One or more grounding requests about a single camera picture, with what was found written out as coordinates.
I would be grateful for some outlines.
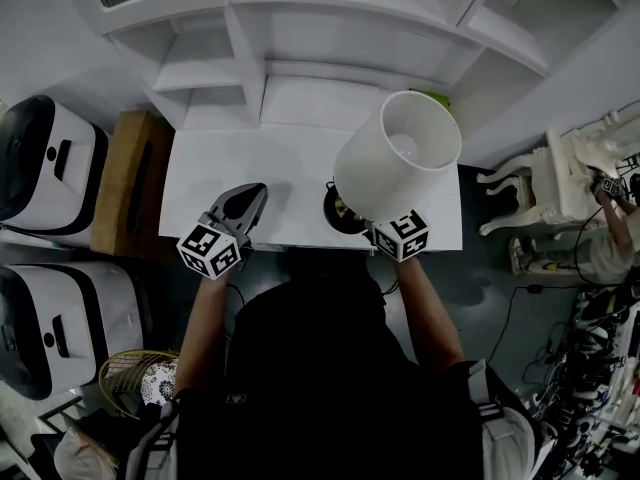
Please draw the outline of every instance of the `white table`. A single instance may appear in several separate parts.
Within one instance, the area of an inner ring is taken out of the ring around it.
[[[279,83],[267,86],[259,129],[176,133],[160,235],[181,236],[221,193],[262,182],[269,188],[269,200],[251,232],[256,249],[372,248],[360,235],[334,230],[324,217],[323,201],[338,151],[386,93],[361,84],[306,80],[283,84],[276,79]],[[457,168],[447,172],[416,209],[431,228],[429,250],[462,249]]]

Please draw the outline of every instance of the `wall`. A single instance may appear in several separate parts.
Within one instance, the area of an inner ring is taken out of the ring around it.
[[[565,132],[640,99],[640,0],[558,72],[466,137],[460,163],[494,168],[531,149],[547,129]]]
[[[0,0],[0,100],[12,105],[36,93],[109,132],[122,110],[150,105],[69,0]]]

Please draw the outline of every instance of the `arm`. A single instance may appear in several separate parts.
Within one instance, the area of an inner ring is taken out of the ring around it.
[[[182,342],[175,392],[211,390],[224,376],[224,310],[228,275],[203,278]]]
[[[618,217],[618,214],[611,204],[611,198],[609,195],[604,192],[604,190],[599,190],[596,192],[596,200],[602,205],[604,216],[607,219],[607,225],[609,226],[609,233],[611,233],[618,250],[621,253],[632,251],[633,242],[631,240],[631,234],[629,233],[629,227],[625,221]]]
[[[418,363],[440,373],[464,361],[458,331],[418,258],[397,263],[396,273]]]

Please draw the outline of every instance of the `white decorative table leg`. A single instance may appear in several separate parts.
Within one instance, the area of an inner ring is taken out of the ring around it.
[[[487,195],[495,196],[496,194],[499,194],[507,187],[515,187],[517,192],[518,188],[520,188],[520,180],[518,180],[518,178],[515,178],[513,176],[509,176],[508,178],[505,178],[503,182],[500,183],[500,185],[498,185],[495,189],[491,190],[490,188],[488,188]]]
[[[478,174],[476,181],[478,183],[494,183],[500,181],[502,178],[506,178],[509,174],[513,174],[519,169],[530,169],[531,166],[538,161],[538,156],[534,154],[515,156],[504,163],[494,174],[489,176]]]
[[[521,213],[514,213],[506,217],[498,217],[486,224],[480,226],[480,234],[487,236],[493,230],[498,228],[520,228],[523,226],[529,226],[541,220],[542,214],[545,212],[544,206],[534,206],[527,211]]]

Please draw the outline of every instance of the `white lampshade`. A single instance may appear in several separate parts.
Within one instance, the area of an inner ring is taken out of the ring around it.
[[[389,96],[338,153],[338,194],[356,214],[390,221],[409,213],[460,156],[451,114],[419,92]]]

